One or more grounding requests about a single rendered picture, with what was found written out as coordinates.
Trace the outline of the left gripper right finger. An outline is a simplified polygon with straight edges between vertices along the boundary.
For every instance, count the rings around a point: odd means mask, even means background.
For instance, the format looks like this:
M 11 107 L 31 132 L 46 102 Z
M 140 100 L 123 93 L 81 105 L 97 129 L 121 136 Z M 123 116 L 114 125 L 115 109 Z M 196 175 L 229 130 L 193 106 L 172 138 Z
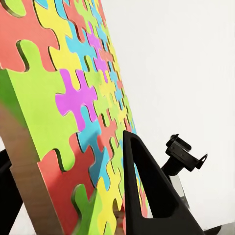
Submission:
M 205 235 L 141 138 L 123 131 L 126 235 Z M 141 213 L 136 164 L 153 218 Z

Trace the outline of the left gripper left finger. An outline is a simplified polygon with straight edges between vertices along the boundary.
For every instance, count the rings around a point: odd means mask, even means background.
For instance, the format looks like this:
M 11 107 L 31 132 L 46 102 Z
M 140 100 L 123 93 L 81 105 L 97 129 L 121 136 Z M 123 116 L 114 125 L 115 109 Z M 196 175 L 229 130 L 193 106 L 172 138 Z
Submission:
M 0 235 L 9 235 L 23 205 L 10 171 L 12 166 L 6 149 L 0 152 Z

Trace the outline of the jigsaw puzzle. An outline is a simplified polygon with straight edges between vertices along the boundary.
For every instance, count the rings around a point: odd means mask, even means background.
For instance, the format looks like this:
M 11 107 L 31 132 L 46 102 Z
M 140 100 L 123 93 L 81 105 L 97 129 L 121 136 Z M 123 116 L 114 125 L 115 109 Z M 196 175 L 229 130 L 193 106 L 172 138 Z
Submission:
M 126 235 L 124 130 L 101 0 L 0 0 L 0 136 L 36 235 Z

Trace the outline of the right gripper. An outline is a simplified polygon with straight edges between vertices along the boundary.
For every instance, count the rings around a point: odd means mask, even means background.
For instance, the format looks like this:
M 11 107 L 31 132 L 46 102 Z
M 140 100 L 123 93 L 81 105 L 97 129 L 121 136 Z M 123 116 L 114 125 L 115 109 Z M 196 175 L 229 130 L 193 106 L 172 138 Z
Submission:
M 168 147 L 165 151 L 170 158 L 167 161 L 167 166 L 174 172 L 180 172 L 183 168 L 192 172 L 196 167 L 198 170 L 202 167 L 208 154 L 204 155 L 200 160 L 191 156 L 187 151 L 174 143 L 174 136 L 166 143 Z

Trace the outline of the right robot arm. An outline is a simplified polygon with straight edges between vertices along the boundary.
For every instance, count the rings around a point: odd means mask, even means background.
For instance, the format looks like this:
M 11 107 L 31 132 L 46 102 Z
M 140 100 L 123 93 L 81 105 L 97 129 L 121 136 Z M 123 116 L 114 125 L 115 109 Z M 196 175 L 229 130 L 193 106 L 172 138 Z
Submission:
M 170 158 L 161 169 L 190 210 L 178 173 L 183 168 L 189 172 L 192 172 L 195 167 L 199 170 L 208 157 L 208 154 L 204 155 L 200 160 L 191 156 L 189 152 L 192 150 L 192 146 L 178 136 L 171 136 L 166 146 L 168 148 L 165 152 Z M 235 235 L 235 222 L 204 230 L 204 233 L 205 235 Z

